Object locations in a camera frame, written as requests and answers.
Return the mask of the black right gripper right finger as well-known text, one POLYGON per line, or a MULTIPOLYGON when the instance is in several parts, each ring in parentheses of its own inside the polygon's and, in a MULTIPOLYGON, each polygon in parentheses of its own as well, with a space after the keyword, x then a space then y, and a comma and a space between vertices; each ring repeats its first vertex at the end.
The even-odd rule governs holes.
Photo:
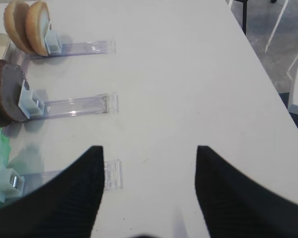
POLYGON ((198 146, 195 191, 212 238, 298 238, 298 205, 198 146))

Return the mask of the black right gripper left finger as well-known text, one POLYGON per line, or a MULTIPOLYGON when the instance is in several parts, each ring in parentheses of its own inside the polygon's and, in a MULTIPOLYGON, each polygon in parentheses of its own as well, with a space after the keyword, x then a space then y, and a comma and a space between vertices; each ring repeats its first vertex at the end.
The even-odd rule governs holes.
POLYGON ((91 236, 104 192, 103 148, 90 147, 73 164, 87 169, 74 184, 49 182, 0 209, 0 238, 91 236))

